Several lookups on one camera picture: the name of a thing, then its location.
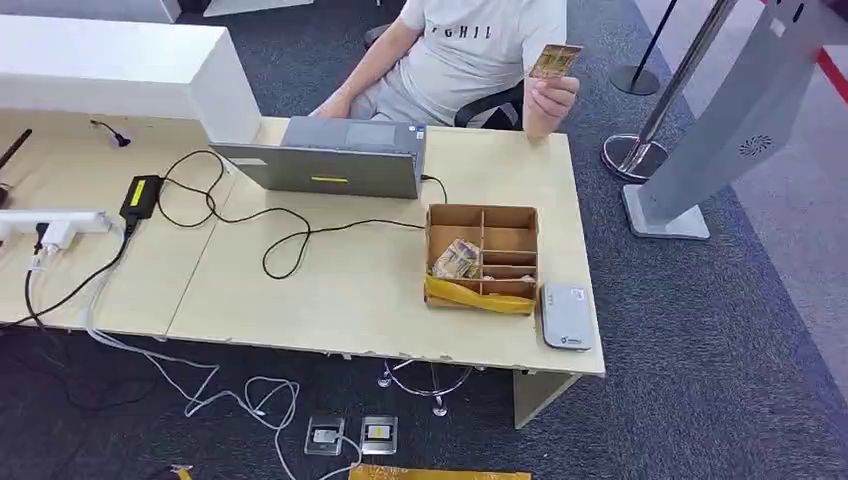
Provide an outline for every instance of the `floor socket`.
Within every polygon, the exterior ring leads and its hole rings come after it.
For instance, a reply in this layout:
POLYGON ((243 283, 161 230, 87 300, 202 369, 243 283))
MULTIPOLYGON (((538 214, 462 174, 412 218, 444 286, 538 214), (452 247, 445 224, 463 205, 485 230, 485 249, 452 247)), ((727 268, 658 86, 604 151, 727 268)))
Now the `floor socket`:
POLYGON ((397 452, 397 417, 364 417, 359 446, 363 455, 394 455, 397 452))
POLYGON ((344 435, 344 418, 309 417, 303 453, 335 457, 342 453, 342 435, 344 435))

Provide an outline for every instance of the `gold card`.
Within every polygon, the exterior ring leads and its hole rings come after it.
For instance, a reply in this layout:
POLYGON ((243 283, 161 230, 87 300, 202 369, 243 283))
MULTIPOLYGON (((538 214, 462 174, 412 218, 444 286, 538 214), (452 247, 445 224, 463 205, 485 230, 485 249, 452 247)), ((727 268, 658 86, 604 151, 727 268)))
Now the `gold card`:
POLYGON ((568 73, 568 69, 577 54, 583 47, 573 45, 545 45, 533 70, 530 70, 532 78, 562 78, 568 73))

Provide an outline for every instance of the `gray laptop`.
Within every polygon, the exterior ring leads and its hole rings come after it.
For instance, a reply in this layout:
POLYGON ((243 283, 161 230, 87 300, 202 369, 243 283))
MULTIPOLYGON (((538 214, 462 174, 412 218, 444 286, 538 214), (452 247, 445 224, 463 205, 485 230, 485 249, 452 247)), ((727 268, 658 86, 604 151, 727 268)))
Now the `gray laptop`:
POLYGON ((294 117, 280 146, 209 146, 268 190, 418 198, 424 134, 424 125, 294 117))

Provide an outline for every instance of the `gray carpet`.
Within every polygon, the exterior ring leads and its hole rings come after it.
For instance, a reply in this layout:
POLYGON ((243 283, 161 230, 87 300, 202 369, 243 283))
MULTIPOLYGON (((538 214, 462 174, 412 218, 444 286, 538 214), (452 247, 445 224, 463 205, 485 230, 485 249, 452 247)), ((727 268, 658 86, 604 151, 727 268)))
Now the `gray carpet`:
MULTIPOLYGON (((361 55, 366 28, 396 14, 400 2, 385 3, 378 9, 369 0, 318 0, 181 21, 229 26, 263 113, 294 115, 311 110, 344 78, 361 55), (313 61, 318 68, 308 67, 313 61)), ((302 382, 298 416, 283 435, 300 478, 344 463, 300 454, 310 414, 345 415, 353 434, 358 418, 371 413, 400 416, 400 451, 378 460, 391 465, 523 470, 541 480, 848 477, 845 400, 734 193, 725 190, 702 206, 713 232, 707 243, 638 240, 629 233, 621 184, 600 165, 598 147, 611 133, 633 130, 655 101, 623 95, 606 80, 612 65, 638 59, 647 29, 630 1, 569 5, 570 41, 586 49, 573 71, 583 90, 565 131, 608 378, 579 383, 515 431, 505 371, 475 373, 449 397, 450 415, 439 419, 426 400, 378 389, 377 360, 131 340, 225 364, 213 387, 240 388, 253 374, 302 382)), ((660 59, 652 68, 668 79, 660 59)), ((691 122, 680 102, 664 139, 673 145, 691 122)), ((82 335, 62 338, 74 359, 66 376, 81 399, 118 401, 147 384, 103 393, 109 380, 156 378, 144 359, 93 346, 82 335)), ((159 381, 139 403, 81 414, 34 370, 61 371, 40 353, 52 352, 50 343, 18 330, 0 338, 0 348, 2 478, 167 478, 150 475, 169 463, 196 465, 198 479, 283 477, 271 432, 230 403, 185 419, 183 402, 159 381)), ((180 369, 176 376, 200 379, 180 369)))

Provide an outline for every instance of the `white power strip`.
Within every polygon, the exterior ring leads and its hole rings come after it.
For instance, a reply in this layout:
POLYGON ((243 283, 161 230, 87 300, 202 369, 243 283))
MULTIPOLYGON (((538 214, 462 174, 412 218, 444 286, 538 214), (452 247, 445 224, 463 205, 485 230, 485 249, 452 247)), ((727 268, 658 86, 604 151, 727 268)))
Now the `white power strip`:
POLYGON ((0 210, 0 242, 14 232, 35 233, 44 223, 42 244, 48 251, 68 248, 77 233, 106 233, 112 225, 105 210, 0 210))

